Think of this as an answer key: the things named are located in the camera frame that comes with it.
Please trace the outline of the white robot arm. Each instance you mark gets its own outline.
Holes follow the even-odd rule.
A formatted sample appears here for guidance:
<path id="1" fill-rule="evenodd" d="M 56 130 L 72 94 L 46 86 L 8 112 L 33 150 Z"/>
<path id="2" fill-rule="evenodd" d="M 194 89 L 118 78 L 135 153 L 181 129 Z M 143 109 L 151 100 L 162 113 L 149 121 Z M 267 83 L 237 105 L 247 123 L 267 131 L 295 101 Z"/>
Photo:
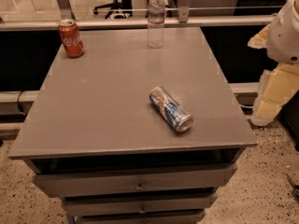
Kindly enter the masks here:
<path id="1" fill-rule="evenodd" d="M 278 63 L 299 64 L 299 0 L 288 0 L 271 21 L 267 55 Z"/>

